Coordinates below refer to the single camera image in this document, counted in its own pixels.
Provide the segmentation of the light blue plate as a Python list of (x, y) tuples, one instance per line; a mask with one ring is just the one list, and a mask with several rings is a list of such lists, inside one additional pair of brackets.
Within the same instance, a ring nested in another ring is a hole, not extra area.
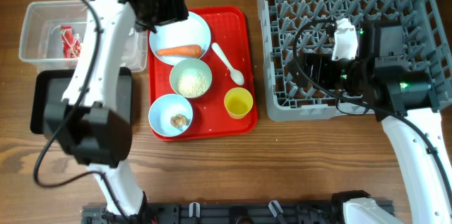
[[(210, 28), (206, 21), (194, 12), (189, 12), (186, 20), (156, 27), (156, 33), (150, 33), (150, 50), (165, 64), (174, 66), (188, 58), (200, 59), (208, 51), (211, 43)], [(176, 55), (174, 49), (186, 49), (197, 45), (201, 51), (196, 56)]]

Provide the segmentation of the orange carrot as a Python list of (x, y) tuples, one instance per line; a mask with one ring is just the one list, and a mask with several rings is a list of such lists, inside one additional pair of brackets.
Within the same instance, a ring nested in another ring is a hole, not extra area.
[(159, 49), (157, 55), (162, 57), (190, 57), (199, 58), (202, 55), (202, 49), (199, 45), (184, 45), (180, 47), (170, 47)]

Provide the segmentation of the green bowl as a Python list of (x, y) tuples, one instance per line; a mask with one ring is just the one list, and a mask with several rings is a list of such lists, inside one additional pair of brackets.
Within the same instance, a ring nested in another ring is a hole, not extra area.
[(201, 61), (200, 59), (194, 59), (194, 58), (185, 59), (185, 60), (179, 62), (178, 64), (176, 64), (172, 68), (170, 75), (169, 75), (170, 86), (176, 94), (179, 94), (177, 92), (177, 87), (176, 87), (178, 77), (181, 75), (182, 72), (189, 70), (189, 69), (197, 69), (199, 71), (202, 71), (205, 75), (207, 75), (207, 77), (210, 81), (210, 86), (211, 86), (212, 81), (213, 81), (213, 74), (212, 74), (212, 71), (210, 70), (210, 67), (204, 61)]

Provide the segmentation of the white rice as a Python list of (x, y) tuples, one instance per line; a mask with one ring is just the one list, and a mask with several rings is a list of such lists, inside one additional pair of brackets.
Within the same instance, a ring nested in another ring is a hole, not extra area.
[(204, 94), (210, 81), (202, 71), (189, 69), (181, 73), (177, 79), (177, 92), (186, 98), (197, 98)]

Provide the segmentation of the yellow plastic cup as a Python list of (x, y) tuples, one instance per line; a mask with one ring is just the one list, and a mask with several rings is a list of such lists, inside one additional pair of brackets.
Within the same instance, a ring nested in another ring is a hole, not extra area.
[(251, 111), (254, 98), (247, 89), (236, 87), (225, 94), (224, 105), (231, 118), (242, 119)]

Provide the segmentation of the red snack wrapper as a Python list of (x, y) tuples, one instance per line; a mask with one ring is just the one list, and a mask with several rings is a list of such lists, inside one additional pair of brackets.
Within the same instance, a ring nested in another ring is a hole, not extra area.
[(73, 32), (71, 26), (60, 27), (63, 56), (65, 59), (77, 59), (81, 53), (81, 38)]

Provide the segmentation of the light blue small bowl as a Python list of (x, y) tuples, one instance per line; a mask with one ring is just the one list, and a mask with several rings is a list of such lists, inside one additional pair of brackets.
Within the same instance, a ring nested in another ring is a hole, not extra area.
[[(182, 114), (188, 118), (187, 126), (175, 128), (170, 124), (170, 118)], [(152, 130), (159, 136), (175, 137), (183, 134), (191, 125), (194, 111), (190, 102), (177, 94), (167, 94), (154, 101), (148, 113)]]

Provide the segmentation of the brown food scrap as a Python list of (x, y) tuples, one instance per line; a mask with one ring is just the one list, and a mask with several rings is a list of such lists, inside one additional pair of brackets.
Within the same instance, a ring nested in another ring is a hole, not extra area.
[(170, 118), (170, 124), (175, 128), (187, 126), (188, 123), (189, 123), (188, 118), (182, 114), (176, 114)]

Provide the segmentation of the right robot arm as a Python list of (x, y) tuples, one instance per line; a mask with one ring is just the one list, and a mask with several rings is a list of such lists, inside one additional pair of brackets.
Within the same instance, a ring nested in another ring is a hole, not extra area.
[(372, 110), (396, 154), (414, 223), (451, 222), (451, 162), (433, 78), (408, 68), (395, 20), (322, 19), (331, 54), (292, 48), (289, 71), (300, 87)]

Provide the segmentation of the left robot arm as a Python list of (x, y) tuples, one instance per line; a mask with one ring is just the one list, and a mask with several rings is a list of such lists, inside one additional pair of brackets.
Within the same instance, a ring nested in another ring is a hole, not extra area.
[(44, 109), (51, 141), (86, 166), (107, 200), (112, 223), (149, 223), (153, 216), (127, 160), (131, 124), (117, 112), (121, 58), (131, 29), (155, 32), (186, 20), (184, 0), (82, 0), (88, 10), (78, 63), (60, 102)]

